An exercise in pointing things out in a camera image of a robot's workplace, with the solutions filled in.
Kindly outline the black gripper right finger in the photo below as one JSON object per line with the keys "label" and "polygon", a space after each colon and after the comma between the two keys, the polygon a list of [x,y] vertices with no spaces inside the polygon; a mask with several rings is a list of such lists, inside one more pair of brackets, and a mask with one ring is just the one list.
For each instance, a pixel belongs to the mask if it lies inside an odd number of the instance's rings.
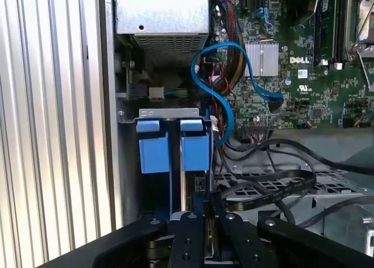
{"label": "black gripper right finger", "polygon": [[216,218],[240,267],[373,267],[372,257],[283,220],[254,226],[222,203]]}

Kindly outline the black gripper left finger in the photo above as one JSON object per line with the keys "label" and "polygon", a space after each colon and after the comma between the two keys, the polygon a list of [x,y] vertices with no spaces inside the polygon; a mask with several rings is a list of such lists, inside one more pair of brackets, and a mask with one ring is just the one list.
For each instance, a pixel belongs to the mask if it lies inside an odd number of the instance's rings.
{"label": "black gripper left finger", "polygon": [[204,231],[204,217],[194,213],[170,222],[143,217],[41,267],[148,267],[156,260],[149,250],[157,241],[172,241],[168,267],[203,267]]}

